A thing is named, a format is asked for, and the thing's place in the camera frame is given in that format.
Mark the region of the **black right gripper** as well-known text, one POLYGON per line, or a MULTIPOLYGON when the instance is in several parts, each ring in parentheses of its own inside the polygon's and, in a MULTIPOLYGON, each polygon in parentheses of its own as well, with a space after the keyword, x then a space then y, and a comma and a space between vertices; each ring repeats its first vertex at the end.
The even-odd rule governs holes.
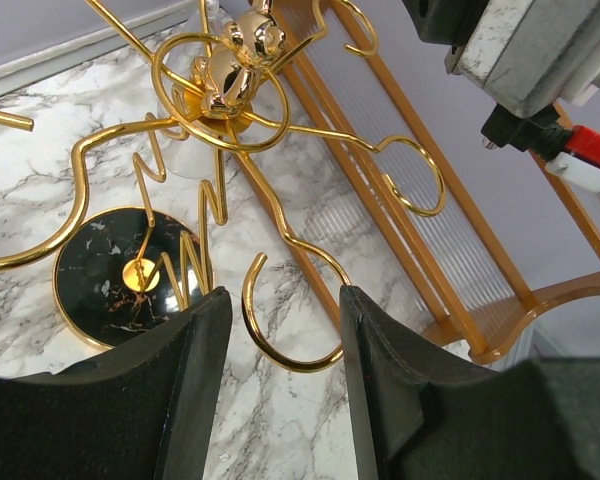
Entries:
POLYGON ((421 41, 463 47, 475 30, 488 0, 403 0, 421 41))

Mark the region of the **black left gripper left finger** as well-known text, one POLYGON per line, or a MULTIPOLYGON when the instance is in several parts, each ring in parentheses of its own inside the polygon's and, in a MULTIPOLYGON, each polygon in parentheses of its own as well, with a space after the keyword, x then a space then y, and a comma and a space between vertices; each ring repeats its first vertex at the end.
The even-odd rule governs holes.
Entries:
POLYGON ((0 378, 0 479, 199 479, 233 320, 216 288, 56 374, 0 378))

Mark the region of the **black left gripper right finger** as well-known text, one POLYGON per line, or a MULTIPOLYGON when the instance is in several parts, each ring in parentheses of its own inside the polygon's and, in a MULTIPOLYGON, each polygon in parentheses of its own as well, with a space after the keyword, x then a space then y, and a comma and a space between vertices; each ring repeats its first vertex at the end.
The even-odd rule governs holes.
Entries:
POLYGON ((362 479, 600 479, 600 358, 497 372, 340 290, 344 366, 362 479))

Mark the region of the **clear wine glass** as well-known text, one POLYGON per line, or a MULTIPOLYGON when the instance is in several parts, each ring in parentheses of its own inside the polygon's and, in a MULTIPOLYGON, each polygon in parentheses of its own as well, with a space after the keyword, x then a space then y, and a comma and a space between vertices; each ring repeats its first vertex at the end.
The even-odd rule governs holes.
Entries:
MULTIPOLYGON (((201 2, 194 4, 190 18, 177 33, 203 32, 202 13, 206 12, 207 30, 218 35, 222 21, 226 20, 221 10, 220 1, 205 1, 206 11, 201 11, 201 2)), ((207 56, 207 47, 202 42, 183 43, 174 47, 166 56, 165 64, 179 76, 193 82, 193 61, 200 56, 207 56)), ((164 78, 166 92, 171 96, 174 105, 183 113, 195 116, 199 112, 200 98, 183 86, 174 84, 164 78)), ((212 179, 214 174, 214 147, 205 144, 196 137, 184 134, 188 132, 174 127, 158 133, 158 139, 166 169, 175 175, 189 180, 212 179)))

